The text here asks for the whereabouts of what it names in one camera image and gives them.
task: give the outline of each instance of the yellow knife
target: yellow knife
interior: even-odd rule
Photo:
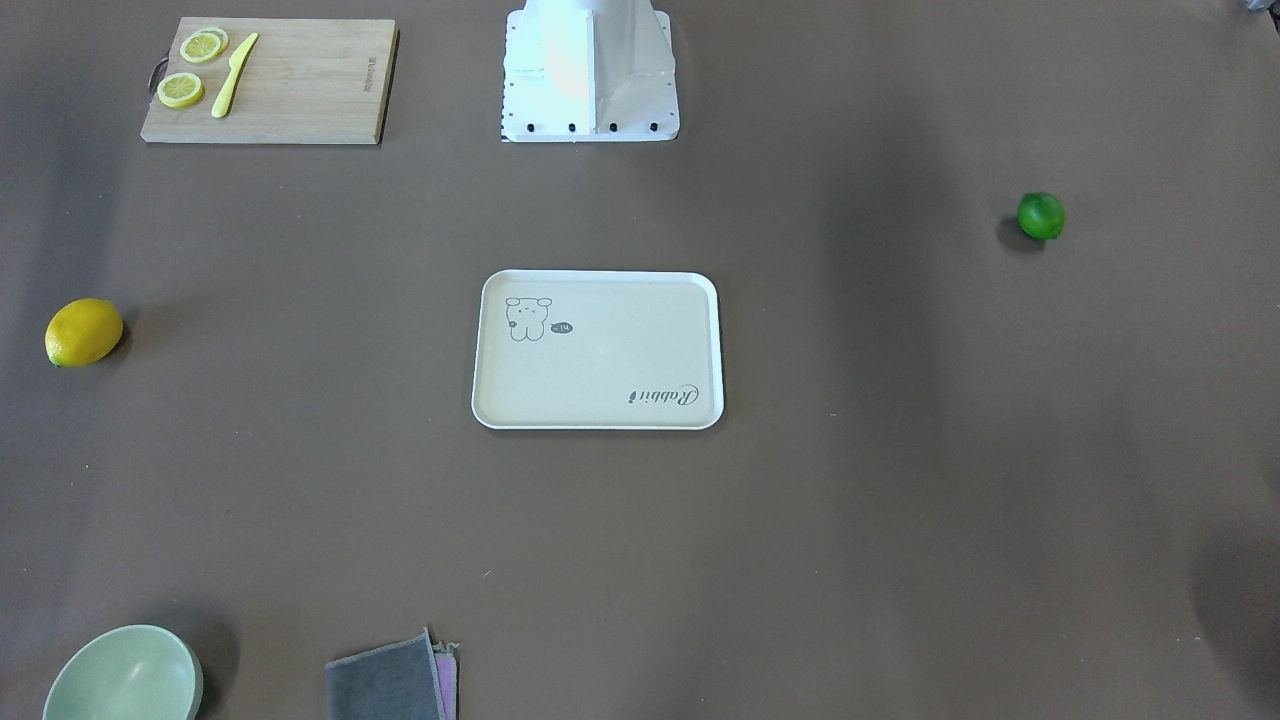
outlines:
[[[244,58],[248,56],[248,51],[253,47],[253,42],[257,41],[257,33],[252,33],[244,38],[244,42],[239,44],[239,47],[232,53],[232,59],[228,60],[232,65],[232,74],[227,76],[227,82],[223,83],[223,88],[218,91],[218,99],[214,100],[212,115],[215,118],[221,118],[227,115],[227,110],[232,106],[232,96],[236,95],[236,83],[239,82],[239,72],[244,68]]]

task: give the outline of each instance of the wooden cutting board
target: wooden cutting board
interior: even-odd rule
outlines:
[[[205,27],[227,31],[227,50],[207,63],[183,60],[179,45]],[[228,60],[251,32],[259,38],[230,111],[214,118],[210,110],[230,73]],[[182,18],[165,74],[197,74],[205,95],[182,109],[152,97],[142,140],[375,145],[383,132],[396,40],[396,20]]]

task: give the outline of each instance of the folded towel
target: folded towel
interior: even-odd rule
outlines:
[[[431,646],[426,630],[403,642],[325,665],[329,720],[453,720],[456,646]],[[440,667],[445,667],[445,693]],[[445,710],[445,698],[453,712]]]

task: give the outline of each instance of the lemon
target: lemon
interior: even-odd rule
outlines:
[[[115,305],[96,297],[69,302],[45,331],[45,352],[60,368],[97,363],[120,342],[124,320]]]
[[[1028,192],[1018,204],[1018,225],[1036,240],[1053,240],[1065,224],[1062,202],[1047,192]]]
[[[223,29],[220,27],[202,27],[202,28],[197,29],[196,32],[193,32],[191,35],[198,35],[201,32],[211,32],[211,33],[216,35],[218,40],[221,41],[221,45],[218,46],[218,51],[221,53],[223,50],[227,50],[228,37],[227,37],[227,31],[225,29]]]
[[[174,73],[156,87],[156,97],[170,108],[186,108],[205,95],[205,83],[193,73]]]
[[[227,47],[225,38],[215,32],[200,29],[182,41],[178,53],[188,63],[207,63],[221,54],[223,47]]]

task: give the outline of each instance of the light green bowl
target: light green bowl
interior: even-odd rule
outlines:
[[[82,647],[58,674],[45,720],[192,720],[205,678],[196,653],[155,625],[127,625]]]

